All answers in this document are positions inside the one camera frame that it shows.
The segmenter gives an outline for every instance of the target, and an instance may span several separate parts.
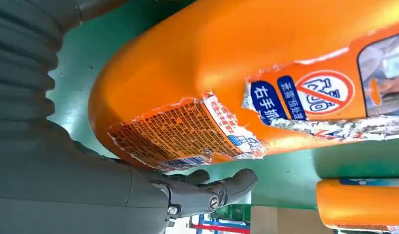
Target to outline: red bar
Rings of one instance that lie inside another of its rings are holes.
[[[229,228],[229,227],[220,227],[220,226],[204,226],[204,225],[196,225],[192,224],[192,228],[195,229],[205,229],[205,230],[211,230],[211,231],[225,231],[225,232],[232,232],[232,233],[244,233],[244,234],[250,234],[251,231],[249,229],[243,229],[243,228]]]

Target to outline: green surface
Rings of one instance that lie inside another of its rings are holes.
[[[251,222],[251,205],[230,204],[211,213],[215,219]]]
[[[59,53],[60,67],[51,73],[56,104],[50,119],[72,138],[102,155],[114,157],[98,143],[87,121],[92,84],[107,60],[125,42],[192,0],[132,0],[125,6],[71,31]],[[316,208],[315,186],[321,178],[399,177],[399,140],[362,142],[305,150],[205,167],[212,179],[232,176],[242,168],[256,171],[254,205]]]

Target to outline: metal screw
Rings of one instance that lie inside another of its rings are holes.
[[[215,211],[219,206],[219,198],[215,195],[213,195],[211,197],[211,199],[209,200],[209,205],[208,205],[208,209],[209,211]]]
[[[178,208],[175,206],[169,206],[168,207],[168,214],[170,215],[176,215],[179,212]]]

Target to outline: red circle with slash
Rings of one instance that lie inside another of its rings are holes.
[[[344,97],[341,98],[336,98],[330,95],[327,95],[325,93],[318,92],[316,90],[304,87],[304,84],[315,80],[316,78],[328,78],[329,80],[332,80],[333,83],[337,83],[339,88],[342,88],[344,90]],[[338,105],[336,108],[333,108],[332,110],[325,110],[325,111],[318,111],[318,112],[313,112],[312,110],[307,110],[303,104],[304,111],[305,113],[309,115],[326,115],[330,114],[336,111],[339,111],[346,107],[351,100],[354,97],[354,84],[350,80],[350,78],[340,72],[336,71],[316,71],[313,73],[310,73],[304,77],[302,77],[296,84],[296,89],[299,93],[300,100],[303,102],[305,101],[304,97],[305,95],[310,95],[319,99],[322,99],[323,101],[327,101],[330,103],[333,103],[334,105]]]

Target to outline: barcode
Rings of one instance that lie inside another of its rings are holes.
[[[202,165],[205,164],[205,159],[201,156],[197,157],[187,157],[181,159],[175,159],[171,161],[161,162],[160,164],[164,165],[165,167],[170,168],[181,168],[185,166],[192,166],[192,165]]]

